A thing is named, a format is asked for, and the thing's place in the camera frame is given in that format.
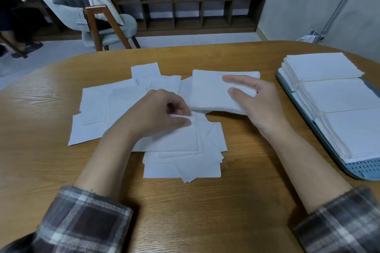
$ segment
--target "wooden table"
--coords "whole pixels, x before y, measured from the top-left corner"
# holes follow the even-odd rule
[[[0,247],[35,230],[62,185],[73,184],[99,140],[67,146],[82,88],[131,78],[130,67],[158,62],[163,75],[192,70],[260,71],[276,84],[288,120],[335,168],[276,81],[287,54],[338,52],[301,42],[253,42],[102,51],[52,64],[0,92]],[[348,54],[380,88],[380,65]],[[143,179],[133,153],[121,201],[136,209],[130,252],[301,252],[290,225],[305,216],[273,149],[247,117],[213,112],[228,152],[221,178]],[[380,183],[367,184],[380,199]]]

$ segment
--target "plaid shirt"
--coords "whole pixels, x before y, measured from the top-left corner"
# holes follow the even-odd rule
[[[110,199],[63,187],[37,231],[0,253],[120,252],[132,210]],[[307,252],[380,252],[380,209],[367,187],[336,198],[295,228]]]

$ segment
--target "white tile floor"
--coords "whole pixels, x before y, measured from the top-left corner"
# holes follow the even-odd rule
[[[137,40],[141,48],[261,41],[259,36],[254,32],[150,36],[137,37]],[[115,50],[123,49],[124,47],[121,43],[117,43],[110,45],[109,48],[110,50]],[[94,51],[95,49],[84,47],[81,40],[66,40],[44,42],[44,46],[41,49],[32,52],[26,59],[14,59],[10,54],[6,54],[0,58],[0,90],[46,65]]]

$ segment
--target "baseboard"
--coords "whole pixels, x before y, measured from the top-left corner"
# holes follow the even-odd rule
[[[269,41],[269,38],[265,35],[265,33],[257,26],[256,34],[260,37],[261,41]]]

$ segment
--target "blue plastic tray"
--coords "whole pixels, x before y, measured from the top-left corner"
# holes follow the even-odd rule
[[[282,77],[277,73],[276,75],[279,83],[282,88],[288,94],[289,98],[292,100],[298,111],[301,113],[302,117],[306,120],[307,124],[311,127],[311,130],[315,133],[318,139],[321,141],[322,145],[325,147],[327,152],[329,152],[332,159],[339,166],[341,170],[343,170],[346,174],[351,176],[352,178],[359,180],[380,180],[380,158],[375,158],[366,161],[354,162],[354,163],[345,163],[342,159],[340,159],[339,155],[336,153],[334,148],[331,146],[330,142],[327,141],[323,133],[319,130],[318,126],[312,121],[303,108],[297,103],[297,101],[293,98],[292,92],[286,82],[282,79]],[[373,92],[377,96],[380,97],[380,91],[373,88],[368,82],[364,79],[365,84],[372,89]]]

